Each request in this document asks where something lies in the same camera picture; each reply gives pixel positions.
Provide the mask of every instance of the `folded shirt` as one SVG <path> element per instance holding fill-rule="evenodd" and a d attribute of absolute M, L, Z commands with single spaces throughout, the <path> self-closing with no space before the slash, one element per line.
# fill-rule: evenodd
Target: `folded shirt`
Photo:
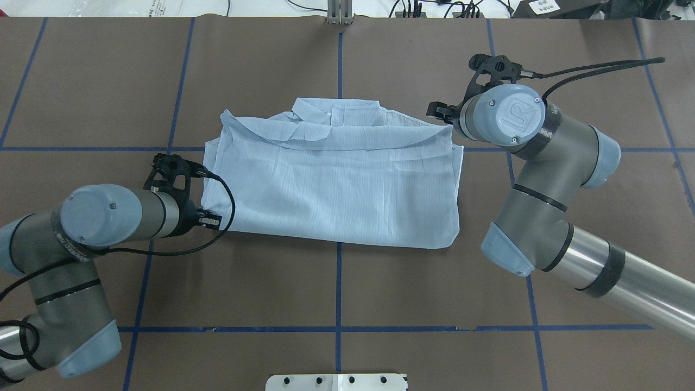
<path fill-rule="evenodd" d="M 221 116 L 203 164 L 236 202 L 230 230 L 345 243 L 448 247 L 459 233 L 464 149 L 432 125 L 376 101 L 298 98 L 271 118 Z M 203 208 L 231 204 L 204 182 Z"/>

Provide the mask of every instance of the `metal bracket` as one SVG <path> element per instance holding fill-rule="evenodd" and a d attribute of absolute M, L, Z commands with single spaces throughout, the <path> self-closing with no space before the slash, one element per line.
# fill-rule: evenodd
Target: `metal bracket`
<path fill-rule="evenodd" d="M 352 0 L 328 0 L 328 24 L 352 24 Z"/>
<path fill-rule="evenodd" d="M 265 391 L 407 391 L 406 374 L 274 375 Z"/>

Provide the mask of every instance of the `gray robot arm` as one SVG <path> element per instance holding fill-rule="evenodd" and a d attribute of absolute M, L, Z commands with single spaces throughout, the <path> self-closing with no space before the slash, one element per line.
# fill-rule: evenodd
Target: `gray robot arm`
<path fill-rule="evenodd" d="M 484 255 L 518 276 L 534 269 L 553 274 L 695 346 L 695 284 L 565 220 L 580 188 L 598 187 L 616 170 L 618 143 L 533 89 L 502 84 L 495 75 L 495 68 L 514 67 L 518 75 L 524 72 L 520 65 L 504 56 L 478 56 L 488 62 L 476 63 L 474 56 L 471 68 L 487 66 L 492 84 L 469 86 L 456 107 L 432 102 L 428 114 L 452 123 L 466 138 L 499 145 L 526 161 L 485 236 Z"/>
<path fill-rule="evenodd" d="M 177 155 L 158 154 L 153 166 L 147 190 L 85 186 L 50 211 L 0 228 L 2 269 L 37 274 L 29 280 L 37 312 L 24 318 L 28 325 L 0 328 L 0 388 L 51 367 L 78 376 L 118 354 L 118 329 L 93 262 L 104 248 L 177 236 L 195 225 L 219 227 L 219 216 L 188 199 L 191 177 L 214 174 Z M 186 177 L 183 190 L 173 187 L 179 175 Z"/>

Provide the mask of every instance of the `blue joint cap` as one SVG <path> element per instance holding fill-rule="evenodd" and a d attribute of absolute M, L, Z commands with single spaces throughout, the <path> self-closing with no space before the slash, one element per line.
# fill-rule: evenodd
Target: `blue joint cap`
<path fill-rule="evenodd" d="M 142 205 L 130 190 L 116 184 L 83 186 L 60 208 L 60 223 L 70 239 L 107 247 L 128 239 L 140 225 Z"/>
<path fill-rule="evenodd" d="M 24 273 L 19 271 L 12 262 L 12 257 L 10 256 L 10 245 L 12 244 L 12 235 L 15 233 L 17 226 L 22 222 L 24 218 L 13 221 L 0 228 L 0 268 L 5 272 L 12 274 L 14 276 L 23 276 Z"/>
<path fill-rule="evenodd" d="M 536 91 L 503 84 L 483 93 L 473 111 L 475 128 L 486 141 L 510 147 L 535 136 L 546 120 L 546 105 Z"/>
<path fill-rule="evenodd" d="M 615 173 L 620 163 L 620 145 L 614 139 L 606 136 L 593 127 L 598 137 L 598 159 L 596 167 L 586 183 L 582 185 L 585 189 L 595 189 L 608 180 L 608 177 Z"/>
<path fill-rule="evenodd" d="M 121 337 L 116 320 L 112 320 L 61 361 L 56 370 L 63 378 L 80 376 L 111 361 L 120 351 Z"/>
<path fill-rule="evenodd" d="M 520 277 L 528 276 L 536 268 L 495 223 L 490 224 L 480 250 L 497 266 Z"/>

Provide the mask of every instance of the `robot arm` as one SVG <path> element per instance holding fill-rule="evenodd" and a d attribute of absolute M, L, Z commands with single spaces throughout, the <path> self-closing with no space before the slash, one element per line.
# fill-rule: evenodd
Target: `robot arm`
<path fill-rule="evenodd" d="M 0 228 L 0 266 L 33 276 L 37 308 L 0 328 L 0 388 L 50 367 L 65 378 L 78 376 L 118 354 L 118 329 L 93 262 L 103 249 L 178 236 L 195 225 L 219 228 L 220 216 L 188 199 L 192 177 L 214 174 L 177 155 L 158 154 L 153 167 L 145 189 L 85 186 L 51 211 Z M 186 187 L 176 189 L 181 175 Z"/>
<path fill-rule="evenodd" d="M 551 273 L 695 346 L 695 284 L 565 220 L 579 188 L 598 187 L 616 170 L 618 143 L 515 84 L 535 73 L 504 56 L 478 54 L 469 65 L 477 72 L 464 101 L 432 102 L 427 114 L 526 161 L 485 236 L 484 255 L 518 276 Z M 475 83 L 481 73 L 491 75 L 485 86 Z"/>

